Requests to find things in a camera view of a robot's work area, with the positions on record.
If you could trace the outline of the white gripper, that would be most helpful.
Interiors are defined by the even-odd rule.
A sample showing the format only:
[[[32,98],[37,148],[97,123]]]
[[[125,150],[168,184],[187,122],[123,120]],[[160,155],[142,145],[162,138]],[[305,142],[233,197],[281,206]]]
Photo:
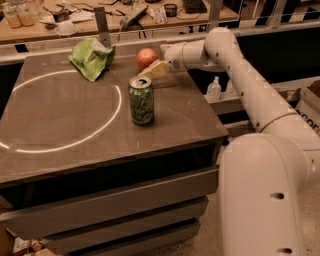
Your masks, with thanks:
[[[139,75],[150,79],[166,76],[170,71],[185,71],[183,61],[184,43],[161,44],[160,49],[165,61],[156,60],[149,67],[143,69]]]

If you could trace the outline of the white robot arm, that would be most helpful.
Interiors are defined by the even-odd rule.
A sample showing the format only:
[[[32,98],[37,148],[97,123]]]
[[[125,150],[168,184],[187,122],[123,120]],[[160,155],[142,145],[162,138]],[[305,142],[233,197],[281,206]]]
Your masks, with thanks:
[[[145,70],[161,77],[189,69],[226,72],[254,127],[223,151],[219,202],[224,256],[306,256],[298,193],[320,177],[320,136],[247,61],[235,35],[163,44]]]

